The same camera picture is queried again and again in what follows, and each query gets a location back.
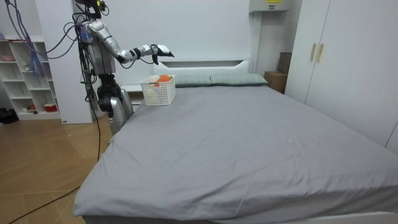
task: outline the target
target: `white headboard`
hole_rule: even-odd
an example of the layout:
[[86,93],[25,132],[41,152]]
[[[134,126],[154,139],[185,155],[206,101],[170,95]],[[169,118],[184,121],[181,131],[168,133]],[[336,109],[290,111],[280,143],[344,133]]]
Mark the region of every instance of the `white headboard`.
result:
[[249,73],[249,59],[161,60],[154,65],[154,75],[194,75]]

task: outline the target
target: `white plastic basket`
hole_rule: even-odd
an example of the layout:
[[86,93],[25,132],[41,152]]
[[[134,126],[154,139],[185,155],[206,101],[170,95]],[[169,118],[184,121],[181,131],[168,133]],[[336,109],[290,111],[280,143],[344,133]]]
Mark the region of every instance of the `white plastic basket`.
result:
[[140,82],[146,105],[170,105],[175,97],[175,75],[169,82],[156,82],[158,75],[151,75]]

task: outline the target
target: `wardrobe door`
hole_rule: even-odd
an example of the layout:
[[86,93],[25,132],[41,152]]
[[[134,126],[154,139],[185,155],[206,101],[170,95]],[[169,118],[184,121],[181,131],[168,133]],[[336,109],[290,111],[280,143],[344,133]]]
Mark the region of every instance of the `wardrobe door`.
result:
[[[398,121],[398,1],[375,1],[339,106],[338,121],[385,146]],[[389,148],[398,147],[396,129]]]
[[334,119],[373,3],[374,0],[330,2],[305,104]]
[[304,103],[330,0],[303,0],[285,95]]

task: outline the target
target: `wooden floor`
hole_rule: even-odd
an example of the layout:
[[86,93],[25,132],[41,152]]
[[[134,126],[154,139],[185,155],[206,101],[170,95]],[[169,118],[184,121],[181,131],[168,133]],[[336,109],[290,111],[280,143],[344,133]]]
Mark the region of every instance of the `wooden floor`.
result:
[[[111,138],[100,118],[101,150]],[[98,130],[93,124],[60,120],[18,121],[0,126],[0,223],[80,186],[96,163]],[[16,223],[84,223],[72,215],[76,192]]]

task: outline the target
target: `gray pillow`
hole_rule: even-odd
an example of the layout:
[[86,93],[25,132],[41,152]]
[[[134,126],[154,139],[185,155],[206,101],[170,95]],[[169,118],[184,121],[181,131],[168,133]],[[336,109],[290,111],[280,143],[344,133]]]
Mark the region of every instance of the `gray pillow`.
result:
[[221,86],[261,86],[268,83],[255,73],[218,74],[210,77],[213,85]]
[[213,82],[209,75],[176,75],[175,87],[211,86]]

